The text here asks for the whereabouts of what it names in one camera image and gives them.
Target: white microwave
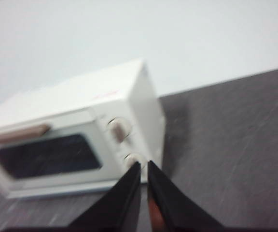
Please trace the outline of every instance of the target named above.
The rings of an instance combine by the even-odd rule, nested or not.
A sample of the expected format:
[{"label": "white microwave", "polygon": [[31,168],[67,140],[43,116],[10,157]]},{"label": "white microwave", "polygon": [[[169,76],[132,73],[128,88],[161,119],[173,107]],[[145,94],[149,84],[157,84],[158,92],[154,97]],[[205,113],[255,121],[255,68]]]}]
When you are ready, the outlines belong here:
[{"label": "white microwave", "polygon": [[162,166],[166,120],[141,60],[18,93],[0,105],[7,198],[107,189],[135,162]]}]

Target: beige handle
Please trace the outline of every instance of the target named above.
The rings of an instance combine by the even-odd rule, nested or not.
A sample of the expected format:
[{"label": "beige handle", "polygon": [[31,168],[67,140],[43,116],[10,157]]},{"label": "beige handle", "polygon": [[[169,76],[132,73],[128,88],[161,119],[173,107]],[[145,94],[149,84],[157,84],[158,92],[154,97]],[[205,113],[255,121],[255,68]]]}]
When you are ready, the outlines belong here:
[{"label": "beige handle", "polygon": [[0,144],[41,137],[48,130],[50,130],[50,126],[46,124],[41,124],[35,127],[29,127],[21,130],[6,132],[0,134]]}]

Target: white wall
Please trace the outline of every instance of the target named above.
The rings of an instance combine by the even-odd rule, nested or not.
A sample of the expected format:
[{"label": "white wall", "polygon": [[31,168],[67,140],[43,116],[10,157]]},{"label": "white wall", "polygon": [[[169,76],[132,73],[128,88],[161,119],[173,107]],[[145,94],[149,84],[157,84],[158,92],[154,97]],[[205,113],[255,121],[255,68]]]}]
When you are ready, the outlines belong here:
[{"label": "white wall", "polygon": [[133,58],[165,95],[278,68],[278,0],[0,0],[0,102]]}]

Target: microwave window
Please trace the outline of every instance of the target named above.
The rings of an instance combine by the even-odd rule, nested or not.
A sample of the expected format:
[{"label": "microwave window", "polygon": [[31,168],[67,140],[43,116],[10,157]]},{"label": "microwave window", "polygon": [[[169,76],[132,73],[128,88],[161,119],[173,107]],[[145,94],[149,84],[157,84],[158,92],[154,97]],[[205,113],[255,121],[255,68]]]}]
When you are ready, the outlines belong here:
[{"label": "microwave window", "polygon": [[0,149],[0,166],[15,179],[101,167],[80,134]]}]

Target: table surface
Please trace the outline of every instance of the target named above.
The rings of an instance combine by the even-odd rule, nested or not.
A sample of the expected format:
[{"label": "table surface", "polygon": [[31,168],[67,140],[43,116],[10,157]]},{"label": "table surface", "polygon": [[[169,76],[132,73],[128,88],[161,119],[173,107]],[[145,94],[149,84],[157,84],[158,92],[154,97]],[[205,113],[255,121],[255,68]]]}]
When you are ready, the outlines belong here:
[{"label": "table surface", "polygon": [[[278,228],[278,70],[161,98],[163,170],[226,226]],[[0,195],[0,230],[66,226],[104,192],[29,200]],[[138,231],[151,231],[142,186]]]}]

